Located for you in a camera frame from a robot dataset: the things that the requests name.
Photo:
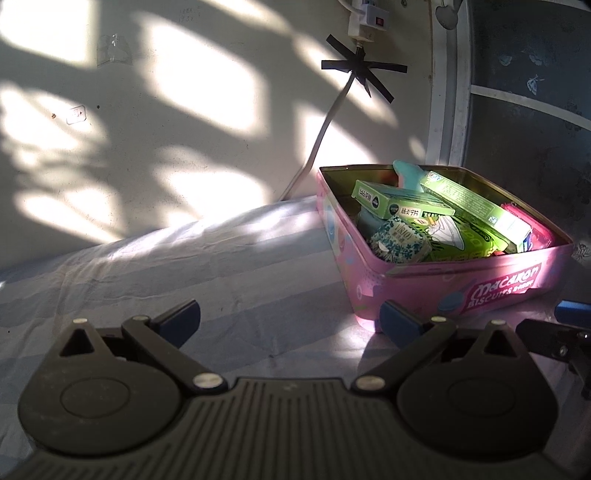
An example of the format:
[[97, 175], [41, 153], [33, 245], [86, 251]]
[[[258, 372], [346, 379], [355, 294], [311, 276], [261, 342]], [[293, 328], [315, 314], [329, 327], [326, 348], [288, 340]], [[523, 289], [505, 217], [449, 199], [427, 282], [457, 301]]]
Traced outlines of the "blue white toothpaste box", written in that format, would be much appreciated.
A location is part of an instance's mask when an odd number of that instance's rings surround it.
[[531, 226], [510, 211], [435, 171], [429, 171], [421, 184], [471, 223], [481, 229], [492, 229], [507, 244], [509, 253], [525, 253], [533, 249]]

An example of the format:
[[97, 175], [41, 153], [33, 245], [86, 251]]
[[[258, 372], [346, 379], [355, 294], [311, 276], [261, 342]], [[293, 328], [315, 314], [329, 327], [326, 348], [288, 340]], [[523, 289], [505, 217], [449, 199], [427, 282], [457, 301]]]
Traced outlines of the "green floral packet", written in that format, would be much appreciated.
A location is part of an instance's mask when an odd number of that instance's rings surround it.
[[399, 216], [391, 217], [370, 238], [370, 248], [384, 262], [413, 264], [431, 253], [427, 235]]

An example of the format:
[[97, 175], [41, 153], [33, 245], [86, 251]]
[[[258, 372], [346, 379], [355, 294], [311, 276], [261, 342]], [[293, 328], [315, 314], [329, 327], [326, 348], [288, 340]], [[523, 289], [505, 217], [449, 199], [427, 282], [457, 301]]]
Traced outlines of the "green toothpaste box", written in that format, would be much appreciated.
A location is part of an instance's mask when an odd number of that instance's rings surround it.
[[426, 192], [356, 180], [352, 198], [378, 218], [394, 215], [410, 219], [454, 216], [455, 209]]

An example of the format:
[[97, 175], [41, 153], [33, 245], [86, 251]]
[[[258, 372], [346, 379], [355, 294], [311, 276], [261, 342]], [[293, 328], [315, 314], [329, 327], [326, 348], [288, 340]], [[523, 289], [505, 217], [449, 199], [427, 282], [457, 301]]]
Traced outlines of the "teal plush toy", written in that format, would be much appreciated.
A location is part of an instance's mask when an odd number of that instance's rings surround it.
[[[393, 166], [388, 171], [382, 171], [380, 180], [375, 183], [386, 184], [418, 192], [424, 192], [420, 180], [425, 175], [425, 171], [417, 165], [394, 160]], [[401, 217], [412, 223], [417, 219]], [[356, 215], [356, 227], [365, 238], [370, 238], [387, 220], [378, 218], [369, 210], [360, 205], [360, 211]]]

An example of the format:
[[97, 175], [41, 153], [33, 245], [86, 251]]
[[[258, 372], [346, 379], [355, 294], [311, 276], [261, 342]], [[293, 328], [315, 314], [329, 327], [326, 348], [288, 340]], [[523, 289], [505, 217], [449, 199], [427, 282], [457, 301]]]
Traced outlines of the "green patterned tissue pack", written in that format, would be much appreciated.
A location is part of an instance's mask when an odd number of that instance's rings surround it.
[[456, 216], [417, 219], [415, 225], [427, 237], [433, 262], [464, 261], [487, 258], [503, 251], [507, 243], [487, 230]]

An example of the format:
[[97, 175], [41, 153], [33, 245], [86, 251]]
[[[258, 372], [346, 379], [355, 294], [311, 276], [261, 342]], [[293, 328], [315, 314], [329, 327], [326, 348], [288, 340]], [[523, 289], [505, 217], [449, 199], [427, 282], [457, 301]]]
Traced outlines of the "pink macaron biscuit tin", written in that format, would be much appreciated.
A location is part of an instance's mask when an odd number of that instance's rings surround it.
[[395, 300], [408, 311], [427, 317], [474, 316], [544, 295], [563, 281], [573, 240], [557, 225], [485, 177], [463, 167], [435, 166], [434, 171], [497, 204], [513, 203], [551, 234], [550, 247], [522, 254], [493, 255], [459, 262], [396, 265], [376, 257], [353, 219], [360, 204], [353, 200], [356, 181], [395, 184], [390, 165], [322, 167], [318, 171], [317, 207], [359, 323], [378, 326], [381, 306]]

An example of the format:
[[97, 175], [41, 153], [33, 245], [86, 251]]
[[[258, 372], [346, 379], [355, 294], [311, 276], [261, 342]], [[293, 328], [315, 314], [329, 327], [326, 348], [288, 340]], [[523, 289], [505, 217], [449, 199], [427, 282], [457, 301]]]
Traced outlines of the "striped blue bed sheet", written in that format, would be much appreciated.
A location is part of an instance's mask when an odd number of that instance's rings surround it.
[[[115, 328], [190, 300], [179, 348], [211, 395], [63, 395], [83, 318]], [[451, 317], [457, 335], [391, 393], [356, 377], [398, 351], [355, 312], [315, 200], [97, 247], [1, 276], [5, 479], [586, 479], [590, 398], [530, 353], [536, 303]]]

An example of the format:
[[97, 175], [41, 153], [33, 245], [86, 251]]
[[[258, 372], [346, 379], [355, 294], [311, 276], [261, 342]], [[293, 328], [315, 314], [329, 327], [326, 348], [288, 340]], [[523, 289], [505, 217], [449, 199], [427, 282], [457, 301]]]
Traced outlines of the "black tape cross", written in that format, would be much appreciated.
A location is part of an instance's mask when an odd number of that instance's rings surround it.
[[383, 70], [406, 75], [409, 67], [404, 64], [379, 62], [366, 59], [366, 51], [361, 43], [356, 44], [356, 49], [351, 50], [335, 38], [334, 35], [327, 37], [327, 43], [336, 53], [342, 56], [339, 60], [322, 60], [322, 70], [335, 70], [339, 72], [352, 73], [370, 95], [370, 85], [372, 85], [382, 97], [391, 104], [394, 101], [394, 95], [384, 85], [384, 83], [374, 74], [375, 70]]

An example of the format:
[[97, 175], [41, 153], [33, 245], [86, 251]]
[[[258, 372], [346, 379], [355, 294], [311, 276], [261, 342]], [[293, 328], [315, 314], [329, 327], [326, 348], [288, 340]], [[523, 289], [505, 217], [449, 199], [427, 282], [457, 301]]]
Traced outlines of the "white power strip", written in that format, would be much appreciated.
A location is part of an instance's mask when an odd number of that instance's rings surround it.
[[389, 29], [391, 12], [377, 1], [342, 1], [349, 11], [348, 36], [359, 42], [372, 43], [379, 32]]

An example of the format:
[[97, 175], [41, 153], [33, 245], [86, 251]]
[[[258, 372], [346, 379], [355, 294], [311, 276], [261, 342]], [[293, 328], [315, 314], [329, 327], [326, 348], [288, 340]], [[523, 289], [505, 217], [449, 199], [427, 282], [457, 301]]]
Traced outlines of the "white window frame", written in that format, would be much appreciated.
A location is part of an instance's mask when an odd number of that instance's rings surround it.
[[516, 105], [548, 115], [588, 131], [590, 120], [578, 113], [541, 102], [531, 96], [518, 95], [477, 85], [472, 80], [471, 20], [464, 1], [457, 28], [444, 29], [435, 10], [440, 1], [431, 1], [431, 106], [429, 133], [424, 161], [428, 164], [461, 166], [466, 146], [474, 96]]

